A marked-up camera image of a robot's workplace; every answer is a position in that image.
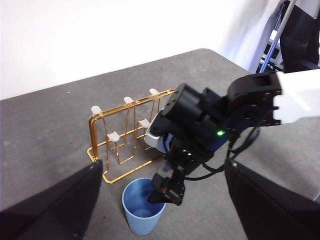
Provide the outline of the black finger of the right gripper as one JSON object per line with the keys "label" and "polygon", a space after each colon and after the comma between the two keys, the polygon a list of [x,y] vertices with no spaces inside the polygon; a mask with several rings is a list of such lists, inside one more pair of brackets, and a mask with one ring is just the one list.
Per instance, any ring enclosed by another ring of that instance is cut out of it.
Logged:
{"label": "black finger of the right gripper", "polygon": [[180,206],[185,193],[185,177],[202,163],[211,159],[209,151],[196,152],[187,149],[171,149],[166,155],[172,166],[172,174],[165,178],[164,197],[168,203]]}
{"label": "black finger of the right gripper", "polygon": [[152,193],[148,197],[149,203],[174,203],[172,189],[175,184],[175,170],[173,164],[165,160],[160,170],[151,181]]}

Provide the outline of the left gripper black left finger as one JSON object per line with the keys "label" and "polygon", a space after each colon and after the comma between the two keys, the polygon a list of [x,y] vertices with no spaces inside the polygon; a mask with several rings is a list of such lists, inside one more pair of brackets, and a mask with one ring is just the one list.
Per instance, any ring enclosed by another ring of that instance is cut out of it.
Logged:
{"label": "left gripper black left finger", "polygon": [[2,240],[81,240],[98,200],[103,164],[97,160],[0,213]]}

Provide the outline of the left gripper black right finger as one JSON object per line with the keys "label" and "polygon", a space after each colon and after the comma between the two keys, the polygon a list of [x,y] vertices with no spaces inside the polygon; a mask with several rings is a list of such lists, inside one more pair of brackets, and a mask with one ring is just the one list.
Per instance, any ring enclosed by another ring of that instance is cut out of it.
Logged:
{"label": "left gripper black right finger", "polygon": [[320,205],[227,159],[229,195],[249,240],[318,240]]}

